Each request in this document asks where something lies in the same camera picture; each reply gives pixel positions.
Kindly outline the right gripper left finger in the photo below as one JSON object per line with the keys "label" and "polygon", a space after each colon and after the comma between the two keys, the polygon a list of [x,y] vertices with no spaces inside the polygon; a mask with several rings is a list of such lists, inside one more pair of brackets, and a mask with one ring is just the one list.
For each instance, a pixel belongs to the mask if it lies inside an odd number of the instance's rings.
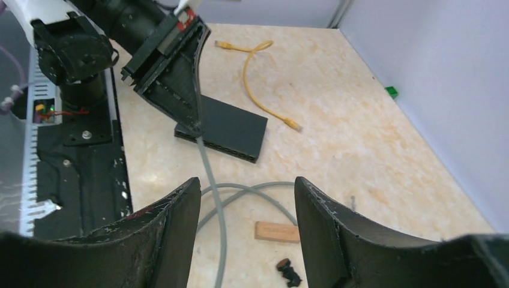
{"label": "right gripper left finger", "polygon": [[190,178],[143,209],[84,237],[1,233],[2,287],[186,287],[201,189]]}

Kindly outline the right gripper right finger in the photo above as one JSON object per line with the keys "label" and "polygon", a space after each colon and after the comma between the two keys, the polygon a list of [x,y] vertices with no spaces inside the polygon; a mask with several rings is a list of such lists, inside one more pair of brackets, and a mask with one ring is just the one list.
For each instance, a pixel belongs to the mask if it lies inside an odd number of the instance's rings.
{"label": "right gripper right finger", "polygon": [[297,177],[295,207],[309,287],[507,287],[508,235],[447,241],[376,223]]}

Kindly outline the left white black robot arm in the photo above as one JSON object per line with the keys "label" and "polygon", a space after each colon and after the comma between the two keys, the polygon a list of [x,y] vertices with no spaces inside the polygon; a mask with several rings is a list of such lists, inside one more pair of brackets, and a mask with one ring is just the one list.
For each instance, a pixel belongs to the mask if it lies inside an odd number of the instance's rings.
{"label": "left white black robot arm", "polygon": [[2,1],[55,85],[88,80],[116,64],[113,42],[131,56],[122,68],[135,93],[191,135],[203,135],[199,62],[210,30],[199,1],[163,11],[157,1]]}

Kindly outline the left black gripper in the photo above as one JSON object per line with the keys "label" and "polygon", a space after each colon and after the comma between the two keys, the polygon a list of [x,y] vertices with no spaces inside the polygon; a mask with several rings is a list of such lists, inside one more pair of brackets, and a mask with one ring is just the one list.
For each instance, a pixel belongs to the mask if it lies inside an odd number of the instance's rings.
{"label": "left black gripper", "polygon": [[[181,10],[163,18],[122,68],[121,80],[129,86],[140,81],[134,87],[139,96],[188,134],[201,136],[199,62],[211,31],[196,18],[194,10]],[[153,65],[150,57],[154,53],[157,58]]]}

